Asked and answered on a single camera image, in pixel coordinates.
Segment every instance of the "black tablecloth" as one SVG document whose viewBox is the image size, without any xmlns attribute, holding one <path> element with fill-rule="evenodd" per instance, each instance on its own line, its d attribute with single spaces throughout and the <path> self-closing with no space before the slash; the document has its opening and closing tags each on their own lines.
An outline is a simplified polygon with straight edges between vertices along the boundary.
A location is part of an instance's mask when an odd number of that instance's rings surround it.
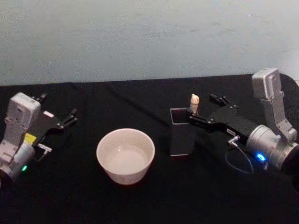
<svg viewBox="0 0 299 224">
<path fill-rule="evenodd" d="M 282 76 L 286 117 L 299 128 L 299 88 Z M 232 170 L 223 159 L 229 137 L 201 132 L 189 156 L 169 156 L 169 109 L 201 97 L 201 114 L 217 108 L 209 94 L 226 95 L 244 117 L 264 124 L 251 76 L 201 77 L 109 83 L 64 83 L 0 88 L 0 118 L 17 92 L 48 93 L 43 109 L 65 117 L 78 108 L 78 122 L 46 138 L 53 151 L 31 162 L 13 187 L 0 193 L 1 223 L 299 223 L 299 195 L 291 179 L 265 172 Z M 109 179 L 96 159 L 99 140 L 118 128 L 135 128 L 154 141 L 148 173 L 134 186 Z M 5 130 L 0 122 L 0 133 Z"/>
</svg>

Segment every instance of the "blue light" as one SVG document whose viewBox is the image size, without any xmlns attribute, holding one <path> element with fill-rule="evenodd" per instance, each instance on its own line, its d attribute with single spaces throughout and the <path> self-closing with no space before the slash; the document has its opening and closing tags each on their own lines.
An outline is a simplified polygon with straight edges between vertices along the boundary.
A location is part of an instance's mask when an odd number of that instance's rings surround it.
<svg viewBox="0 0 299 224">
<path fill-rule="evenodd" d="M 262 154 L 260 154 L 260 153 L 256 154 L 256 157 L 257 157 L 260 161 L 262 161 L 262 162 L 266 161 L 266 157 L 264 157 L 264 156 L 263 156 Z"/>
</svg>

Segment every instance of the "cable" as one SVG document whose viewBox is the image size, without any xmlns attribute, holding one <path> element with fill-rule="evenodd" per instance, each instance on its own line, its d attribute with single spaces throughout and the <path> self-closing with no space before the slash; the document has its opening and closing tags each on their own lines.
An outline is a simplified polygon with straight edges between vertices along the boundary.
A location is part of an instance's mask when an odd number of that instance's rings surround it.
<svg viewBox="0 0 299 224">
<path fill-rule="evenodd" d="M 244 173 L 244 174 L 253 174 L 253 173 L 254 173 L 254 168 L 253 168 L 253 165 L 252 165 L 252 163 L 251 163 L 249 157 L 243 152 L 243 150 L 242 150 L 237 144 L 235 144 L 235 143 L 233 142 L 232 145 L 233 145 L 234 147 L 236 147 L 236 148 L 243 154 L 243 156 L 247 159 L 248 164 L 250 165 L 251 172 L 242 170 L 242 169 L 240 169 L 240 168 L 234 166 L 233 164 L 231 164 L 231 163 L 228 161 L 228 153 L 229 153 L 230 151 L 227 151 L 227 152 L 225 153 L 225 161 L 226 161 L 226 163 L 227 163 L 230 167 L 232 167 L 232 168 L 234 168 L 234 169 L 236 169 L 236 170 L 238 170 L 238 171 L 240 171 L 240 172 L 242 172 L 242 173 Z"/>
</svg>

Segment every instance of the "bowl rim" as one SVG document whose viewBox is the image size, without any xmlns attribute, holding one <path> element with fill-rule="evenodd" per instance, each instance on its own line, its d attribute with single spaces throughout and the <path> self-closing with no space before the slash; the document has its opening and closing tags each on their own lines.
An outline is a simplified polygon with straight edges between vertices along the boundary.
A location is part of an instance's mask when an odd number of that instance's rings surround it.
<svg viewBox="0 0 299 224">
<path fill-rule="evenodd" d="M 100 151 L 100 145 L 101 145 L 101 143 L 103 142 L 103 140 L 105 140 L 105 138 L 107 138 L 109 135 L 115 134 L 116 132 L 129 131 L 129 130 L 130 130 L 130 131 L 134 131 L 134 132 L 141 133 L 144 137 L 146 137 L 146 138 L 149 140 L 149 142 L 150 142 L 150 144 L 151 144 L 151 146 L 152 146 L 152 152 L 153 152 L 152 155 L 151 155 L 151 158 L 149 159 L 149 162 L 147 162 L 146 165 L 144 165 L 144 167 L 143 167 L 142 169 L 140 169 L 140 170 L 138 170 L 138 171 L 136 171 L 136 172 L 128 173 L 128 174 L 120 174 L 120 173 L 111 172 L 107 167 L 105 167 L 105 166 L 103 165 L 103 161 L 101 161 L 101 158 L 100 158 L 99 153 L 98 153 L 98 152 Z M 114 130 L 114 131 L 109 132 L 108 134 L 106 134 L 106 135 L 100 140 L 100 142 L 98 143 L 98 146 L 97 146 L 96 156 L 97 156 L 97 160 L 98 160 L 99 164 L 100 164 L 105 170 L 107 170 L 108 172 L 110 172 L 110 173 L 112 173 L 112 174 L 115 174 L 115 175 L 126 176 L 126 175 L 137 174 L 137 173 L 143 171 L 144 169 L 146 169 L 146 168 L 153 162 L 153 159 L 154 159 L 154 156 L 155 156 L 155 152 L 156 152 L 155 144 L 154 144 L 153 140 L 152 140 L 146 133 L 144 133 L 144 132 L 142 132 L 142 131 L 139 131 L 139 130 L 137 130 L 137 129 L 133 129 L 133 128 L 120 128 L 120 129 L 116 129 L 116 130 Z"/>
</svg>

